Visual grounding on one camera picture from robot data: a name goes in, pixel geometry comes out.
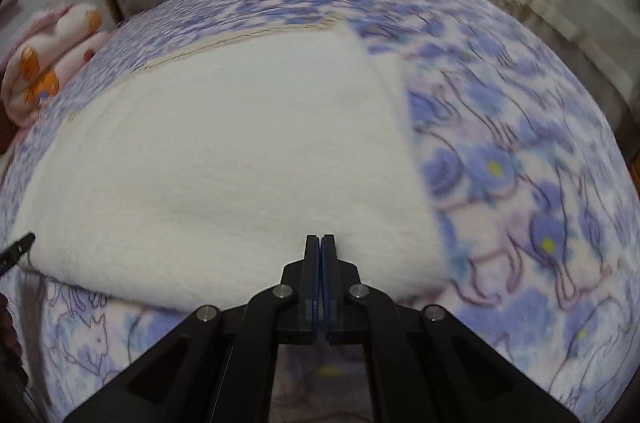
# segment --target hand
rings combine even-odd
[[[14,329],[14,319],[7,310],[9,301],[4,295],[0,295],[0,340],[16,355],[22,356],[22,346],[18,343],[18,333]]]

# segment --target blue floral blanket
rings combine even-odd
[[[347,19],[372,56],[401,61],[417,163],[449,262],[437,301],[582,421],[600,421],[640,363],[638,196],[583,86],[485,0],[173,0],[136,16],[21,145],[0,190],[0,240],[66,114],[121,74],[210,35],[330,14]],[[184,317],[18,269],[0,291],[32,396],[54,422]],[[421,307],[434,298],[398,300]],[[357,349],[283,351],[271,420],[366,421],[363,386]]]

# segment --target silver screw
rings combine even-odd
[[[433,305],[424,308],[424,316],[426,316],[431,322],[439,322],[443,320],[446,314],[446,311],[440,306]]]
[[[196,311],[196,316],[201,322],[209,322],[218,315],[218,310],[213,306],[202,306]]]
[[[287,284],[278,284],[272,291],[278,298],[287,298],[293,293],[293,288]]]
[[[363,298],[369,294],[369,288],[364,284],[354,284],[349,288],[352,297]]]

